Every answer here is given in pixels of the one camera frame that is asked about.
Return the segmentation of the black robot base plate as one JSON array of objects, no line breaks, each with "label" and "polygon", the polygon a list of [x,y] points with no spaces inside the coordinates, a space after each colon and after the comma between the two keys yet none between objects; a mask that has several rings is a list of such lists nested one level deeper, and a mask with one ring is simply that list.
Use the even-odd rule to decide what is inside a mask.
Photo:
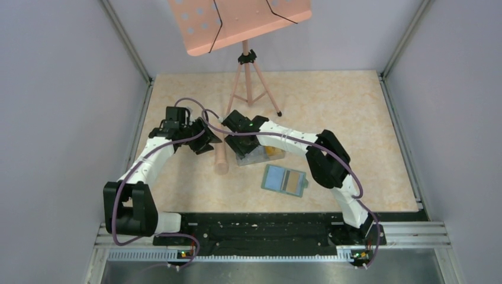
[{"label": "black robot base plate", "polygon": [[343,222],[336,212],[325,213],[183,213],[180,237],[155,237],[155,246],[201,245],[199,252],[250,251],[263,246],[273,252],[305,252],[322,247],[356,245],[372,250],[381,244],[382,225],[375,221],[368,236]]}]

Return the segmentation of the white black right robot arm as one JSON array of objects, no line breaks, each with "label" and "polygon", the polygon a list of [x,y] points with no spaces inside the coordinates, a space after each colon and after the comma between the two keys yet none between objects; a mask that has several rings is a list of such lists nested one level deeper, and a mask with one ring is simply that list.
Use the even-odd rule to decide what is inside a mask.
[{"label": "white black right robot arm", "polygon": [[350,167],[349,154],[332,131],[306,133],[260,115],[250,119],[237,110],[221,123],[230,130],[225,142],[239,157],[259,146],[271,146],[305,158],[314,181],[329,189],[339,204],[349,240],[362,244],[371,236],[375,221],[361,201],[362,184]]}]

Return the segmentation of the clear plastic card box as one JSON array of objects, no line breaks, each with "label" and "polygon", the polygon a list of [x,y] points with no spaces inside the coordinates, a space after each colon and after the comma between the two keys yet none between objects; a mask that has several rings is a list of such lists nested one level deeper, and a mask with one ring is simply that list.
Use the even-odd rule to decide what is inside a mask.
[{"label": "clear plastic card box", "polygon": [[246,155],[245,158],[240,159],[236,157],[236,162],[238,166],[247,166],[256,163],[264,163],[273,160],[283,159],[286,155],[286,152],[282,150],[282,153],[278,156],[268,157],[265,153],[264,146],[259,146],[254,149],[250,154]]}]

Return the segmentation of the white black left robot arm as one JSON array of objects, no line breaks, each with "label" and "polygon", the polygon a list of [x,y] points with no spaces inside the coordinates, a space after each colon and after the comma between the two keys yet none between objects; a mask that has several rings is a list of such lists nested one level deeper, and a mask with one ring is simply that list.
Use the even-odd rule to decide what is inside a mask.
[{"label": "white black left robot arm", "polygon": [[195,154],[213,150],[220,143],[202,118],[191,119],[188,108],[166,107],[165,118],[151,130],[146,145],[132,167],[116,182],[103,189],[105,227],[110,234],[150,237],[167,233],[175,244],[186,243],[190,229],[179,213],[160,212],[155,205],[151,186],[165,163],[181,146]]}]

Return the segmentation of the green leather card holder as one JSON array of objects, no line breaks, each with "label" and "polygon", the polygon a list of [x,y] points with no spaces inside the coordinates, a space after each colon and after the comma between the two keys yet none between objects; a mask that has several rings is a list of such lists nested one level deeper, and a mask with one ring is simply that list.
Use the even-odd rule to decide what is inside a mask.
[{"label": "green leather card holder", "polygon": [[260,187],[264,190],[301,198],[304,189],[308,186],[305,172],[267,164]]}]

